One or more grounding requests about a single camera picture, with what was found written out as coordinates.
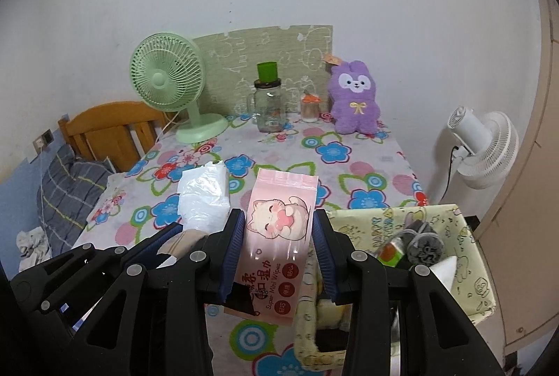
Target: plastic bag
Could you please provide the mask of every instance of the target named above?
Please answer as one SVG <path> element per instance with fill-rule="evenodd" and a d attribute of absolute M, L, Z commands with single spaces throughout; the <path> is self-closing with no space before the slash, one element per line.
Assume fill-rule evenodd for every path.
<path fill-rule="evenodd" d="M 208 162 L 183 171 L 178 182 L 178 213 L 185 230 L 223 231 L 229 215 L 229 174 L 225 164 Z"/>

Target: chair backrest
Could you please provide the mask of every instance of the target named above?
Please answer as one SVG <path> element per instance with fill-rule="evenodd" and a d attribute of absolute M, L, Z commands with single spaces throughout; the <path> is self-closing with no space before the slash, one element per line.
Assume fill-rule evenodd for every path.
<path fill-rule="evenodd" d="M 155 144 L 154 122 L 163 128 L 168 119 L 143 102 L 113 102 L 94 106 L 69 121 L 61 119 L 58 125 L 76 154 L 87 160 L 109 157 L 120 171 L 127 172 L 140 159 L 130 130 L 147 153 Z"/>

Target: yellow fabric basket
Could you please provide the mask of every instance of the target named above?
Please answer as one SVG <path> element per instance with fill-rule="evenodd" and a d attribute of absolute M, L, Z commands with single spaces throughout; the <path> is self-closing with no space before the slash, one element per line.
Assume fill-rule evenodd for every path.
<path fill-rule="evenodd" d="M 495 311 L 493 290 L 477 243 L 458 206 L 349 209 L 328 211 L 328 216 L 334 230 L 347 234 L 356 249 L 374 252 L 403 229 L 409 213 L 413 214 L 414 220 L 429 222 L 441 237 L 444 258 L 457 256 L 451 293 L 472 323 L 477 325 L 491 316 Z M 303 366 L 314 371 L 340 368 L 346 357 L 345 351 L 321 353 L 315 344 L 317 317 L 320 314 L 317 311 L 317 292 L 321 285 L 318 262 L 314 250 L 310 249 L 294 321 L 294 348 Z M 391 354 L 400 354 L 399 342 L 392 343 Z"/>

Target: pink wipes package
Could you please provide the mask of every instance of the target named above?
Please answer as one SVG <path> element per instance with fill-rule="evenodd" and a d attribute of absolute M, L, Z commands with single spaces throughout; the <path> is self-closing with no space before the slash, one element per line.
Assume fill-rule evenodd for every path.
<path fill-rule="evenodd" d="M 235 281 L 251 290 L 256 317 L 289 326 L 311 239 L 317 176 L 260 169 L 251 194 Z"/>

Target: pillow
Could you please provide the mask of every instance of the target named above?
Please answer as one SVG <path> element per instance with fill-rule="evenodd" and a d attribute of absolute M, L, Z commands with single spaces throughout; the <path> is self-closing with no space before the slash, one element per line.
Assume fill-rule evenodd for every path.
<path fill-rule="evenodd" d="M 72 248 L 110 174 L 103 162 L 77 157 L 70 145 L 58 150 L 37 192 L 38 219 L 52 256 Z"/>

